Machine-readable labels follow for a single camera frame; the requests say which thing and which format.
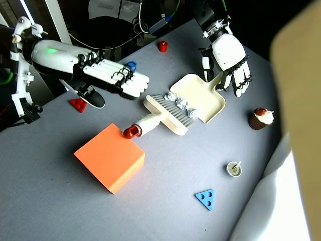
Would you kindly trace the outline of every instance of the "gray table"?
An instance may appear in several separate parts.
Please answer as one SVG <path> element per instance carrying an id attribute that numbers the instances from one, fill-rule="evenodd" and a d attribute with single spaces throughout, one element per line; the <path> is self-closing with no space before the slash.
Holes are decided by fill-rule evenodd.
<path id="1" fill-rule="evenodd" d="M 188 73 L 202 76 L 199 47 L 209 45 L 192 20 L 128 56 L 150 77 L 137 101 L 99 90 L 104 109 L 78 113 L 66 93 L 44 106 L 31 125 L 0 133 L 0 240 L 227 240 L 280 139 L 278 101 L 270 64 L 246 48 L 254 80 L 236 98 L 223 92 L 225 109 L 209 124 L 200 120 L 184 137 L 161 125 L 134 141 L 145 165 L 112 195 L 73 153 L 110 123 L 128 127 L 148 113 L 147 94 L 165 93 Z M 273 109 L 275 123 L 248 126 L 257 107 Z M 243 174 L 225 172 L 242 160 Z M 194 194 L 214 189 L 208 211 Z"/>

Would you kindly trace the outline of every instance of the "cupcake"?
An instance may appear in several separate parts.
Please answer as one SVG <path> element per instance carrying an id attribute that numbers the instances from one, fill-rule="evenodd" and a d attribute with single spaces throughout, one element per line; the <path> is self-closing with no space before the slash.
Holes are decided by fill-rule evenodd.
<path id="1" fill-rule="evenodd" d="M 258 108 L 254 111 L 253 116 L 249 121 L 249 125 L 254 130 L 262 129 L 263 127 L 273 123 L 273 112 L 264 108 Z"/>

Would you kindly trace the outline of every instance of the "green cable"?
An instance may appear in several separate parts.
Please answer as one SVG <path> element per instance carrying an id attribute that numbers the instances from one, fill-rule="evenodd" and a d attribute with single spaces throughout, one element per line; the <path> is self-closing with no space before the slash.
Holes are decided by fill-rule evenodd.
<path id="1" fill-rule="evenodd" d="M 227 8 L 226 8 L 225 1 L 224 1 L 224 0 L 222 0 L 222 4 L 223 4 L 223 7 L 224 7 L 224 10 L 227 12 Z"/>
<path id="2" fill-rule="evenodd" d="M 4 81 L 4 82 L 0 81 L 0 85 L 9 84 L 12 81 L 13 77 L 14 77 L 14 74 L 12 72 L 10 72 L 8 79 L 6 81 Z"/>
<path id="3" fill-rule="evenodd" d="M 175 15 L 177 9 L 178 9 L 179 6 L 180 6 L 180 3 L 181 3 L 181 0 L 179 0 L 179 2 L 177 3 L 176 9 L 175 9 L 175 11 L 172 13 L 171 18 Z"/>

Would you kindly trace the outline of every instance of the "orange cube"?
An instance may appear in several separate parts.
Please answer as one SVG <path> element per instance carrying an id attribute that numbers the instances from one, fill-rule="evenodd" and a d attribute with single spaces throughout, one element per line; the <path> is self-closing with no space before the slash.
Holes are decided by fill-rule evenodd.
<path id="1" fill-rule="evenodd" d="M 96 135 L 75 156 L 113 194 L 143 166 L 145 153 L 115 124 Z"/>

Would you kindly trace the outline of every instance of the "brown cupcake base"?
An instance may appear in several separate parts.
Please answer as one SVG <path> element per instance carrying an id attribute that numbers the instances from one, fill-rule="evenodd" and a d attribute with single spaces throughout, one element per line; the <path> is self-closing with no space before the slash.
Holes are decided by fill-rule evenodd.
<path id="1" fill-rule="evenodd" d="M 254 130 L 259 130 L 267 126 L 266 124 L 259 121 L 258 118 L 256 118 L 255 114 L 253 114 L 253 116 L 251 117 L 249 121 L 249 125 Z"/>

